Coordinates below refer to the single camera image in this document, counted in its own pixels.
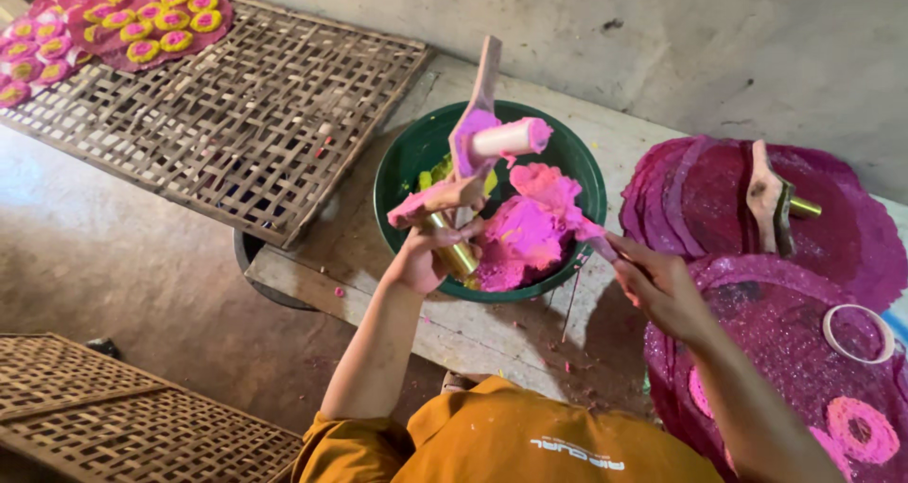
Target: concrete wall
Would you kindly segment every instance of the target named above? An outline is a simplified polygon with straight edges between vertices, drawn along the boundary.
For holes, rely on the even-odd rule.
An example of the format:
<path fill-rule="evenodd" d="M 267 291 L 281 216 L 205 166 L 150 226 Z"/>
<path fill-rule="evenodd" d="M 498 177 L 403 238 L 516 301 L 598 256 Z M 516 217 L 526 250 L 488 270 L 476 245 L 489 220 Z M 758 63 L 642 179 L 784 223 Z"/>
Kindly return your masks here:
<path fill-rule="evenodd" d="M 908 203 L 904 0 L 269 1 L 472 60 L 495 34 L 506 74 L 673 129 L 826 149 Z"/>

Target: person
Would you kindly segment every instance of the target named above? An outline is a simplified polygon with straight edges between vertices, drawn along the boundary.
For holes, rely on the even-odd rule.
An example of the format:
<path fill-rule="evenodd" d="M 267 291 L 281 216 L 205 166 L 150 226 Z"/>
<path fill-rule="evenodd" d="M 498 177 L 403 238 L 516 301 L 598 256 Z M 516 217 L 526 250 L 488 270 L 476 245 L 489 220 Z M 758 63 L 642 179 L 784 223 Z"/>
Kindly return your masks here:
<path fill-rule="evenodd" d="M 481 225 L 413 229 L 385 272 L 303 437 L 292 481 L 721 481 L 687 445 L 622 412 L 593 416 L 488 377 L 432 398 L 407 427 L 390 419 L 419 309 L 447 272 L 432 249 Z M 666 335 L 684 342 L 742 481 L 845 481 L 829 456 L 725 335 L 682 259 L 608 234 L 617 279 Z"/>

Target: hand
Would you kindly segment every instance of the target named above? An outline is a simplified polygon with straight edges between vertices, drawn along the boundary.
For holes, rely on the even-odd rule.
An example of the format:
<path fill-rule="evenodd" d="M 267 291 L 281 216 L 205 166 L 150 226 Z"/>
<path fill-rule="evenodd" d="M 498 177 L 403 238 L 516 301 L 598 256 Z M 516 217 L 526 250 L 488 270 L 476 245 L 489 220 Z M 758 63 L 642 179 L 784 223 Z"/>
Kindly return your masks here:
<path fill-rule="evenodd" d="M 432 249 L 469 240 L 482 229 L 481 217 L 476 217 L 461 229 L 412 228 L 381 280 L 397 282 L 420 295 L 426 295 L 438 288 L 448 276 L 448 268 Z"/>
<path fill-rule="evenodd" d="M 721 331 L 687 274 L 684 259 L 655 252 L 614 233 L 606 238 L 626 259 L 616 259 L 613 264 L 621 289 L 659 330 L 693 346 L 709 342 L 717 329 Z"/>

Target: white cylinder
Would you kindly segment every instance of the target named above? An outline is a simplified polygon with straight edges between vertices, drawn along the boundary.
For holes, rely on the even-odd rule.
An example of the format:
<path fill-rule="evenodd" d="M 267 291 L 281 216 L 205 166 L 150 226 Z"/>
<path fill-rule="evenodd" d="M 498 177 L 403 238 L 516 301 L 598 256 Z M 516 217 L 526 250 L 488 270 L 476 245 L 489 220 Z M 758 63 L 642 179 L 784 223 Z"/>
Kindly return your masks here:
<path fill-rule="evenodd" d="M 524 117 L 473 136 L 471 154 L 476 158 L 493 158 L 541 153 L 549 143 L 552 129 L 538 117 Z"/>

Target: white plastic ring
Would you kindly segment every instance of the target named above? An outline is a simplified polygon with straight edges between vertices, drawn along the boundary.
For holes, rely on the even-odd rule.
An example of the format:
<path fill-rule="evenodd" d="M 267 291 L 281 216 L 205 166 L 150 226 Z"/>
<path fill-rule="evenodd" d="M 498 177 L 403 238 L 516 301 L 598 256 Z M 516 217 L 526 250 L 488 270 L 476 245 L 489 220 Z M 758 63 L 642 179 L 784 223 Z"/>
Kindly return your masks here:
<path fill-rule="evenodd" d="M 870 320 L 872 320 L 873 323 L 876 324 L 876 327 L 882 333 L 882 352 L 880 353 L 880 356 L 875 360 L 865 360 L 856 357 L 846 352 L 846 350 L 842 348 L 842 345 L 839 345 L 839 342 L 835 340 L 835 337 L 833 336 L 833 314 L 835 314 L 835 311 L 838 311 L 839 309 L 842 309 L 844 307 L 855 307 L 867 313 L 867 315 L 870 317 Z M 879 314 L 876 314 L 867 307 L 858 306 L 857 304 L 842 304 L 841 306 L 835 306 L 832 309 L 826 311 L 826 316 L 823 317 L 823 336 L 826 337 L 826 341 L 829 343 L 829 346 L 833 348 L 833 350 L 846 356 L 846 358 L 850 360 L 856 360 L 865 364 L 879 364 L 880 362 L 888 361 L 889 358 L 892 357 L 892 351 L 895 350 L 895 337 L 892 336 L 892 329 L 889 327 L 889 325 L 887 325 L 886 322 L 883 321 Z"/>

